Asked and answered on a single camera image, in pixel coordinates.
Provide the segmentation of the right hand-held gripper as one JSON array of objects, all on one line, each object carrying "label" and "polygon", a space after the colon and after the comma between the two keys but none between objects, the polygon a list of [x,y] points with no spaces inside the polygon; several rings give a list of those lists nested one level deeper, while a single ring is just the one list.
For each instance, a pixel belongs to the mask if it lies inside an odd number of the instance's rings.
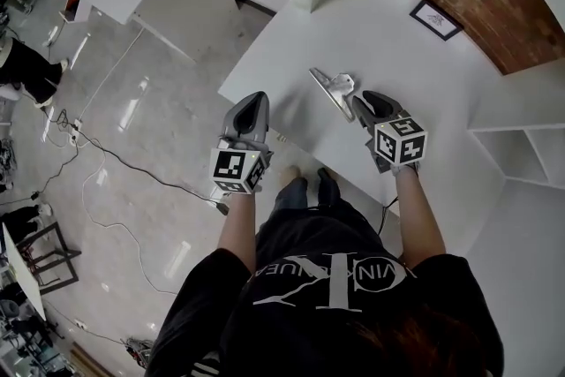
[{"label": "right hand-held gripper", "polygon": [[428,132],[396,100],[365,90],[351,106],[370,139],[365,144],[380,173],[403,165],[418,169],[425,157]]}]

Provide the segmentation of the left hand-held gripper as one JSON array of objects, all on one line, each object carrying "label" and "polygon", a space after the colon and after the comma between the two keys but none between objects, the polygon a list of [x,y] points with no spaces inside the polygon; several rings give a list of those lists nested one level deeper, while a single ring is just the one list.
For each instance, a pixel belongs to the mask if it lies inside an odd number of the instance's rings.
[{"label": "left hand-held gripper", "polygon": [[259,91],[233,106],[211,150],[209,176],[222,192],[252,194],[269,167],[273,153],[266,143],[269,99]]}]

